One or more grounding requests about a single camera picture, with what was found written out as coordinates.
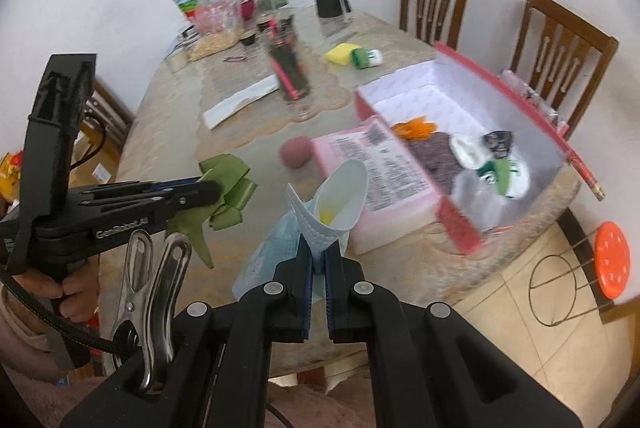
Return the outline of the person's left hand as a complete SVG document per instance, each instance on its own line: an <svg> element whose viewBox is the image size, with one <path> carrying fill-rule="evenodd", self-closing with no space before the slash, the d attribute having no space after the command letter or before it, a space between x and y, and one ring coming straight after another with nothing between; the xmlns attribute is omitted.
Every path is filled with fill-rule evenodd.
<svg viewBox="0 0 640 428"><path fill-rule="evenodd" d="M28 270L15 276L15 281L32 296L61 299L60 313L73 323L83 323L92 318L98 306L100 258L96 255L80 269L57 283L50 276L36 270Z"/></svg>

